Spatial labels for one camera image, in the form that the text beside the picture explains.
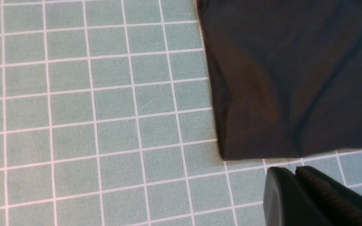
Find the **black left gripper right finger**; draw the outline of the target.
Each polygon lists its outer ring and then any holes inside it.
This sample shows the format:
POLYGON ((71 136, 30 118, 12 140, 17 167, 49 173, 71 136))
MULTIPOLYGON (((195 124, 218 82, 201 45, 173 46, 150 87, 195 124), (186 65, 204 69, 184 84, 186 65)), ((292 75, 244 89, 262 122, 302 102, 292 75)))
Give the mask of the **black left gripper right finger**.
POLYGON ((312 166, 299 166, 296 179, 334 226, 362 226, 362 196, 312 166))

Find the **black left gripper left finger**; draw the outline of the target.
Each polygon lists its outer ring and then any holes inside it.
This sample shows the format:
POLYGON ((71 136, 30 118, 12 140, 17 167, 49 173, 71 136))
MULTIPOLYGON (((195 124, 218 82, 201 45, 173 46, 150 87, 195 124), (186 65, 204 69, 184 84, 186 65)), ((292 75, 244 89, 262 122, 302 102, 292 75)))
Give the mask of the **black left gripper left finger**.
POLYGON ((270 167, 263 195, 266 226, 331 226, 295 175, 286 168, 270 167))

